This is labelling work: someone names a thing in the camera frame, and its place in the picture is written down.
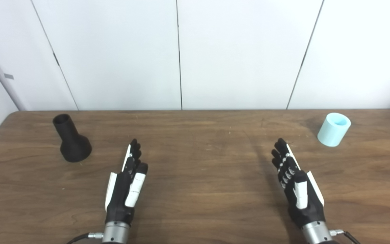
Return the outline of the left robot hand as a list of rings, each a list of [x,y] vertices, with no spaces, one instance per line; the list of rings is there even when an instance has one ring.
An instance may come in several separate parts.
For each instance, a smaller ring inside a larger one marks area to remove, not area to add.
[[[141,145],[137,139],[130,142],[119,173],[111,173],[108,182],[105,222],[123,222],[131,225],[148,172],[148,164],[141,162]]]

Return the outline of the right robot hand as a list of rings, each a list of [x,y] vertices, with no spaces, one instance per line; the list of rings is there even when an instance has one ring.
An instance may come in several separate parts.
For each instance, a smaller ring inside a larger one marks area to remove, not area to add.
[[[279,138],[272,150],[272,164],[288,200],[291,220],[302,228],[312,222],[326,221],[324,198],[311,171],[302,170],[288,143]]]

